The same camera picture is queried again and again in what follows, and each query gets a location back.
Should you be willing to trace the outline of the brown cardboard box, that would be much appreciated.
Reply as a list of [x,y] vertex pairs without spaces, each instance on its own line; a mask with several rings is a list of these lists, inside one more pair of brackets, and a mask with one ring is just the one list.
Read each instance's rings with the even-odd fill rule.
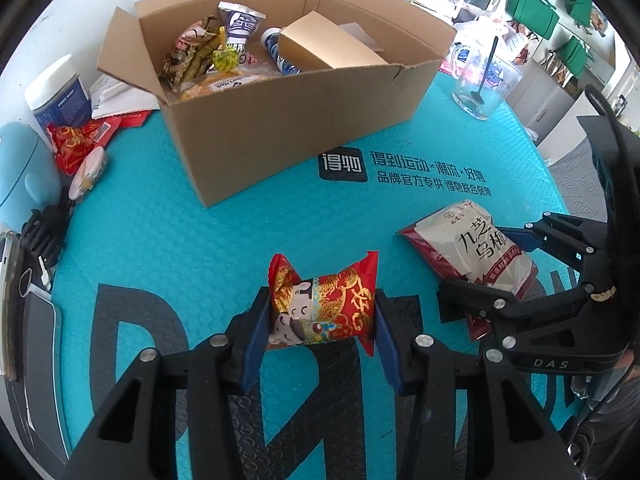
[[[264,14],[265,27],[302,18],[359,25],[380,65],[299,70],[171,102],[160,82],[179,35],[223,1]],[[251,185],[410,119],[454,40],[454,28],[404,0],[142,0],[116,9],[96,67],[160,101],[196,194],[212,206]]]

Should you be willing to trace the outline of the green tote bag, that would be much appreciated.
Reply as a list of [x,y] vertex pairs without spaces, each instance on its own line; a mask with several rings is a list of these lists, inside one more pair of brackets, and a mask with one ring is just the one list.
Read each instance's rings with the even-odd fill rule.
[[559,14],[549,0],[506,0],[506,13],[544,40],[549,40]]

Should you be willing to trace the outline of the clear drinking glass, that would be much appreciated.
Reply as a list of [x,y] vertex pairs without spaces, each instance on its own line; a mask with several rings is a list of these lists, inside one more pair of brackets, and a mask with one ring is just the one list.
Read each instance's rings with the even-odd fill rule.
[[457,44],[451,52],[451,75],[457,77],[452,98],[479,120],[488,119],[520,82],[523,74],[504,56],[495,37],[491,46]]

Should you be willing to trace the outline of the purple silver snack packet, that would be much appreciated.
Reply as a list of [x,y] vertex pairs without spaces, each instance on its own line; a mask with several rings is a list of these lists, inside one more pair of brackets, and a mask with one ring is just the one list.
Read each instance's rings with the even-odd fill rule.
[[246,52],[248,40],[258,31],[265,14],[241,3],[221,1],[218,13],[226,28],[226,46],[239,54]]

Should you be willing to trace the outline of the black spoon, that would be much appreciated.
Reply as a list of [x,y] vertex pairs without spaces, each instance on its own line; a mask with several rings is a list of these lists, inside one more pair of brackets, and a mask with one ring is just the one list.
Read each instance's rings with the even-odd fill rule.
[[485,82],[487,80],[488,73],[489,73],[490,68],[491,68],[491,64],[492,64],[492,62],[494,62],[494,57],[495,57],[495,54],[496,54],[496,51],[497,51],[498,42],[499,42],[499,37],[495,36],[494,40],[492,40],[492,45],[491,45],[491,49],[490,49],[489,55],[486,58],[486,64],[485,64],[483,77],[480,80],[480,84],[478,85],[477,89],[471,92],[471,96],[472,96],[473,101],[478,105],[483,105],[484,104],[484,99],[482,97],[482,91],[484,89],[484,85],[485,85]]

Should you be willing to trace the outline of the red gold snack packet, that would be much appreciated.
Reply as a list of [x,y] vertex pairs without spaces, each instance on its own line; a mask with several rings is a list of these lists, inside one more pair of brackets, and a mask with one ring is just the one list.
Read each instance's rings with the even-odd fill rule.
[[301,278],[285,255],[271,259],[270,349],[328,344],[356,338],[374,355],[378,253],[334,274]]

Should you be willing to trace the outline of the small round pink packet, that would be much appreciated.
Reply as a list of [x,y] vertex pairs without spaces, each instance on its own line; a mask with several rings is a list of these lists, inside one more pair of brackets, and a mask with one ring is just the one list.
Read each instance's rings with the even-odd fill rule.
[[68,198],[80,202],[96,185],[104,173],[108,156],[102,146],[94,148],[82,161],[68,189]]

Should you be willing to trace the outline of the yellow crisps clear bag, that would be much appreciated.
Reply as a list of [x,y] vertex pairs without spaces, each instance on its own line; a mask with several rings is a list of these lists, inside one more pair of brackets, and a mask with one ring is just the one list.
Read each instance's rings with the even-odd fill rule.
[[184,82],[175,90],[170,90],[167,101],[169,103],[184,102],[209,96],[222,90],[241,87],[251,82],[279,78],[280,76],[281,74],[276,70],[262,65],[238,67],[225,73],[211,72]]

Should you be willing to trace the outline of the green candy yellow stick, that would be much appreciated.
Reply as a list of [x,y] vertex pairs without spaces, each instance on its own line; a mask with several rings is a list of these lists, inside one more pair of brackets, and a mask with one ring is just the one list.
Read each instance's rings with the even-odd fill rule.
[[229,73],[240,64],[240,55],[234,47],[227,44],[227,33],[224,26],[219,29],[219,46],[212,53],[212,69],[219,73]]

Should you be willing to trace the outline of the teal printed table mat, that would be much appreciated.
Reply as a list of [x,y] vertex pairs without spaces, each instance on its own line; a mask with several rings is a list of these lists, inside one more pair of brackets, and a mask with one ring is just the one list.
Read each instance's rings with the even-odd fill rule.
[[[437,276],[400,230],[458,200],[481,204],[498,226],[565,204],[512,110],[479,122],[452,102],[453,86],[438,75],[410,122],[350,146],[364,181],[323,179],[309,159],[208,208],[160,116],[117,133],[74,210],[53,283],[70,442],[141,350],[171,354],[224,330],[279,252],[305,278],[377,252],[378,286],[418,296],[427,333],[475,352],[464,323],[440,322]],[[410,406],[380,360],[349,340],[269,351],[232,412],[248,478],[391,479]]]

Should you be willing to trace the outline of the green brown nut bag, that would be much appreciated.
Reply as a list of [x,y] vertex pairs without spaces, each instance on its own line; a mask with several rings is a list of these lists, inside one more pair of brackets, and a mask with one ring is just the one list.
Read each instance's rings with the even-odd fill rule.
[[160,78],[171,90],[205,73],[213,52],[224,43],[224,26],[216,16],[201,18],[175,40],[163,62]]

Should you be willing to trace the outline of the gold window box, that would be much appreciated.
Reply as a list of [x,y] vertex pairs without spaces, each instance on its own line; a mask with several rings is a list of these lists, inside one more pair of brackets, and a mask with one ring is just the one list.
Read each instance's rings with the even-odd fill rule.
[[282,29],[278,46],[282,58],[303,72],[387,64],[360,40],[314,11]]

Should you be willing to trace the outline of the black smartphone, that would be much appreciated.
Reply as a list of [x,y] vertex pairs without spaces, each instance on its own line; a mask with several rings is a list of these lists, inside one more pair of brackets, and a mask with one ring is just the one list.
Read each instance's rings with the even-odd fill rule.
[[27,426],[65,465],[68,437],[60,387],[60,327],[60,316],[52,302],[39,292],[29,292],[23,339]]

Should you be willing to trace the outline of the white red plum soup bag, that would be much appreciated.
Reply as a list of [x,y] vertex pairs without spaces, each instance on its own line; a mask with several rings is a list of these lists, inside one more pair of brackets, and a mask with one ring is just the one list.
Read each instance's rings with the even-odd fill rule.
[[490,286],[521,299],[538,274],[532,258],[472,200],[439,209],[398,233],[440,278]]

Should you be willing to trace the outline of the frosted zip bag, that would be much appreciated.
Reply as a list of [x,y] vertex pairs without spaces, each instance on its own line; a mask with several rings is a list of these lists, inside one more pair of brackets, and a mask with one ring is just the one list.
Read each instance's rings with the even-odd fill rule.
[[369,49],[376,53],[381,53],[384,51],[375,40],[357,23],[347,23],[341,24],[340,29],[343,29],[344,32],[347,32],[350,36],[354,37],[362,44],[367,46]]

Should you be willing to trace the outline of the light blue robot figure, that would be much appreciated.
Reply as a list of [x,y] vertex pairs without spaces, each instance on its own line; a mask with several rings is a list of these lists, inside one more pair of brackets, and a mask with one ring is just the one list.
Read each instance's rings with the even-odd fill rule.
[[62,182],[52,153],[32,127],[9,122],[0,134],[1,223],[21,232],[34,210],[58,206]]

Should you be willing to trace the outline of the blue tablet tube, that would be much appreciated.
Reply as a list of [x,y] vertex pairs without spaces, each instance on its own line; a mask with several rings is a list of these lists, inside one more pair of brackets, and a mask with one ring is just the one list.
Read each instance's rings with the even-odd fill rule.
[[280,55],[279,39],[281,29],[277,27],[267,28],[260,36],[260,43],[269,54],[270,58],[276,64],[281,75],[297,75],[300,69],[289,63],[282,55]]

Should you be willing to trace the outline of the white cap blue jar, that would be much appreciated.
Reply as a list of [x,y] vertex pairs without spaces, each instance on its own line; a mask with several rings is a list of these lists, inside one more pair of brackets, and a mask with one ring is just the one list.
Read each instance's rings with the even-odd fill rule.
[[91,119],[91,102],[70,54],[39,74],[24,90],[24,99],[43,131],[80,128]]

